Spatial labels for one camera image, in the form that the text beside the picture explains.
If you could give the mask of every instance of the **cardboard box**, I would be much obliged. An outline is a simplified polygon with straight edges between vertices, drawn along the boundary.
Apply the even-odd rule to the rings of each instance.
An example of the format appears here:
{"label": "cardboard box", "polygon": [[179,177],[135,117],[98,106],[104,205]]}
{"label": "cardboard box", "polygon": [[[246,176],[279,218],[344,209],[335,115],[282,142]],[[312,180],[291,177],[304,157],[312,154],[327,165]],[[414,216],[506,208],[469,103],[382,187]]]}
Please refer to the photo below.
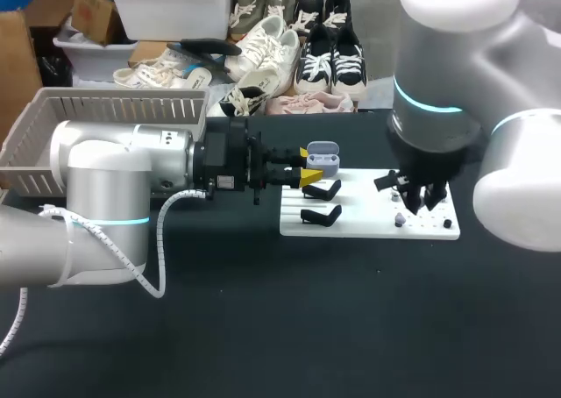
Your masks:
{"label": "cardboard box", "polygon": [[36,54],[51,55],[43,46],[53,49],[53,34],[73,2],[33,0],[23,11],[0,13],[0,144],[42,87]]}
{"label": "cardboard box", "polygon": [[139,41],[129,58],[129,67],[134,68],[142,60],[155,59],[166,50],[167,41]]}
{"label": "cardboard box", "polygon": [[58,28],[70,15],[74,0],[32,0],[25,8],[25,21],[31,28]]}
{"label": "cardboard box", "polygon": [[[0,143],[3,143],[42,83],[22,11],[0,13],[0,40]],[[2,178],[0,187],[8,188]]]}
{"label": "cardboard box", "polygon": [[88,39],[104,46],[124,34],[117,7],[110,0],[74,0],[72,26]]}

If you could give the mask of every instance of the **sneaker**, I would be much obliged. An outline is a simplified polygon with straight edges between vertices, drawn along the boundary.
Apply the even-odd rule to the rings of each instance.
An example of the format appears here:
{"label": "sneaker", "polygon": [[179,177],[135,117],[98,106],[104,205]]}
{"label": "sneaker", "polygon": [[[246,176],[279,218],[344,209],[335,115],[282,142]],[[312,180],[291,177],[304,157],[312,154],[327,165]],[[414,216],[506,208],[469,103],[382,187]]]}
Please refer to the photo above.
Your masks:
{"label": "sneaker", "polygon": [[295,7],[296,0],[266,0],[265,15],[278,15],[288,25],[294,22]]}
{"label": "sneaker", "polygon": [[230,37],[242,39],[261,19],[265,12],[266,0],[236,0],[230,14]]}
{"label": "sneaker", "polygon": [[294,30],[288,30],[278,40],[270,39],[269,53],[259,69],[273,68],[279,74],[280,85],[273,96],[286,93],[292,85],[299,53],[300,40]]}
{"label": "sneaker", "polygon": [[330,85],[330,34],[323,25],[317,25],[309,34],[300,55],[295,75],[295,91],[297,94],[329,92]]}
{"label": "sneaker", "polygon": [[151,68],[140,64],[134,69],[118,69],[113,73],[116,85],[128,89],[187,89],[182,72],[171,68]]}
{"label": "sneaker", "polygon": [[333,46],[333,85],[331,92],[348,94],[359,101],[366,92],[366,63],[359,38],[351,27],[345,27]]}
{"label": "sneaker", "polygon": [[279,83],[274,69],[252,71],[210,108],[207,117],[251,116],[273,95]]}
{"label": "sneaker", "polygon": [[314,113],[353,113],[349,95],[333,96],[319,92],[294,97],[278,97],[266,102],[267,115],[309,115]]}
{"label": "sneaker", "polygon": [[172,68],[182,71],[190,65],[191,60],[184,54],[172,49],[166,50],[157,58],[142,60],[138,64],[146,65],[150,68]]}
{"label": "sneaker", "polygon": [[272,15],[260,21],[240,40],[236,46],[242,49],[239,56],[228,56],[224,65],[230,70],[228,76],[238,82],[248,72],[261,65],[269,52],[269,39],[279,39],[284,33],[284,20]]}
{"label": "sneaker", "polygon": [[290,26],[304,44],[312,28],[323,21],[323,0],[296,0],[295,23]]}
{"label": "sneaker", "polygon": [[327,0],[323,25],[330,29],[333,36],[345,27],[352,28],[351,0]]}

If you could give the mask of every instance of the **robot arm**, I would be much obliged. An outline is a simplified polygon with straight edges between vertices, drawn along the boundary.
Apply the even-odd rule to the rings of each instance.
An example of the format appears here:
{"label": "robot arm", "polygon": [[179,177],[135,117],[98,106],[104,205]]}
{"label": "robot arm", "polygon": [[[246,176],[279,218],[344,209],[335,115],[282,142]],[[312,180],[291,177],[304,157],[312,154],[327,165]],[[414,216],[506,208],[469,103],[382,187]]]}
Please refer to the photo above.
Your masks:
{"label": "robot arm", "polygon": [[[268,169],[267,163],[292,170]],[[244,118],[213,119],[200,142],[186,129],[63,122],[53,133],[50,167],[66,188],[67,210],[99,227],[103,235],[92,236],[79,224],[70,223],[69,229],[60,221],[0,207],[0,285],[139,279],[146,266],[152,195],[170,195],[158,218],[161,237],[164,211],[176,198],[211,198],[216,191],[251,188],[259,204],[259,192],[267,184],[299,188],[322,178],[321,171],[305,164],[305,150],[269,149],[259,134],[249,136]]]}
{"label": "robot arm", "polygon": [[427,186],[431,208],[482,130],[478,219],[509,243],[558,252],[561,50],[519,1],[401,0],[389,122],[401,171],[377,184],[397,184],[415,213]]}

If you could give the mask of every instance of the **grey basket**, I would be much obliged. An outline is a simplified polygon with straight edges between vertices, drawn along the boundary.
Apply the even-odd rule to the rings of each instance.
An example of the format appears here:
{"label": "grey basket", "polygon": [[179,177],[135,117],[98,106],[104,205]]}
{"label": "grey basket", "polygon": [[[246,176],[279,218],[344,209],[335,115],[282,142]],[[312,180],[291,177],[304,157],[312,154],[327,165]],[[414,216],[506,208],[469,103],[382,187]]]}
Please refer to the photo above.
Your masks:
{"label": "grey basket", "polygon": [[65,196],[49,167],[54,128],[65,120],[180,126],[198,140],[208,93],[185,89],[40,89],[11,127],[2,173],[21,196]]}

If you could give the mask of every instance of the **black and white sneaker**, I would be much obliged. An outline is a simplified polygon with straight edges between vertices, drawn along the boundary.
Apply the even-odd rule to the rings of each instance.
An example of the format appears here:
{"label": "black and white sneaker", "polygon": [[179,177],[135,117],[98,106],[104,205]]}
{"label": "black and white sneaker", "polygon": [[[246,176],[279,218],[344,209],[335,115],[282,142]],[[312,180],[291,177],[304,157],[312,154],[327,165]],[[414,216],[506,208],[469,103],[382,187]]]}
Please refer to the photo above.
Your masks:
{"label": "black and white sneaker", "polygon": [[331,93],[348,94],[353,102],[366,91],[366,63],[359,38],[351,27],[344,27],[333,46],[333,83]]}
{"label": "black and white sneaker", "polygon": [[312,28],[323,21],[323,0],[296,0],[295,22],[290,25],[305,43]]}
{"label": "black and white sneaker", "polygon": [[300,55],[298,71],[295,74],[296,93],[329,93],[331,72],[330,34],[323,25],[316,25]]}
{"label": "black and white sneaker", "polygon": [[273,96],[280,83],[281,79],[274,69],[252,71],[210,108],[207,117],[251,116],[261,104]]}
{"label": "black and white sneaker", "polygon": [[352,28],[351,0],[327,0],[323,25],[330,29],[333,37],[346,26]]}

